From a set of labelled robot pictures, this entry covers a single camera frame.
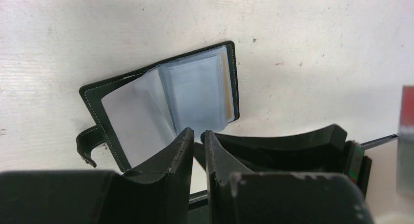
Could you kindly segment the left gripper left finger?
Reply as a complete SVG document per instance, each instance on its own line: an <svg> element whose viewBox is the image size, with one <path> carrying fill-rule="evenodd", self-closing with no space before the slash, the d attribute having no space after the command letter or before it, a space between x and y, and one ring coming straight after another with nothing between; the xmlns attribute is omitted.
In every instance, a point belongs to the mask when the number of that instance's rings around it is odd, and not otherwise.
<svg viewBox="0 0 414 224"><path fill-rule="evenodd" d="M0 175L3 224L184 224L194 132L120 175L109 170L11 171Z"/></svg>

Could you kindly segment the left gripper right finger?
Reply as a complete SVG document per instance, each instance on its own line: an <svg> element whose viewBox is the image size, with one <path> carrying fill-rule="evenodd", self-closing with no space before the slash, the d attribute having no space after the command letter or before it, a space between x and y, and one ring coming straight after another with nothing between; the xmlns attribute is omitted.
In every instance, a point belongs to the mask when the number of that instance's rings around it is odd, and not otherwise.
<svg viewBox="0 0 414 224"><path fill-rule="evenodd" d="M372 224L359 187L335 172L236 170L223 164L214 132L201 135L213 224Z"/></svg>

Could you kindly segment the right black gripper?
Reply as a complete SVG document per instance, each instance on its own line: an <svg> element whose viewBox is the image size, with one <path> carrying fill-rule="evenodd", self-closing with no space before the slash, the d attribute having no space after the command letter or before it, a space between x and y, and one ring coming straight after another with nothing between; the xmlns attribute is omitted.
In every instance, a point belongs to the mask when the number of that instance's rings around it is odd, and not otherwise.
<svg viewBox="0 0 414 224"><path fill-rule="evenodd" d="M343 151L343 174L366 197L372 160L355 141L347 141L347 132L337 124L290 136L242 137L214 133L223 164L252 172L307 171L335 172Z"/></svg>

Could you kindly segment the black leather card holder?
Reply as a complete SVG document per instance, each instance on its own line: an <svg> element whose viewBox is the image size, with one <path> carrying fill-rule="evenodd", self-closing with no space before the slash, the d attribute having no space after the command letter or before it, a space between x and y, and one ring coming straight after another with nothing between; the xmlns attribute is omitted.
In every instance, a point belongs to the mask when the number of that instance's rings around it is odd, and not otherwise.
<svg viewBox="0 0 414 224"><path fill-rule="evenodd" d="M221 53L228 57L234 120L240 117L235 44L225 41L82 86L95 125L76 137L77 152L96 166L92 150L105 143L128 171L170 144L185 128L199 137L227 121Z"/></svg>

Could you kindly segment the gold credit card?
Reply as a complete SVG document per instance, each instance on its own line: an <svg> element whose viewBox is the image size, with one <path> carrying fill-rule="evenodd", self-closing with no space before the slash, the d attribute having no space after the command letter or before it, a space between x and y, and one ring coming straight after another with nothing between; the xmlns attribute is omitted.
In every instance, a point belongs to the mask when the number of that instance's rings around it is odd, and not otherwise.
<svg viewBox="0 0 414 224"><path fill-rule="evenodd" d="M234 120L233 100L232 100L232 89L231 79L229 73L228 57L226 52L221 53L222 64L223 64L223 80L225 86L225 98L226 98L226 116L227 121L231 122Z"/></svg>

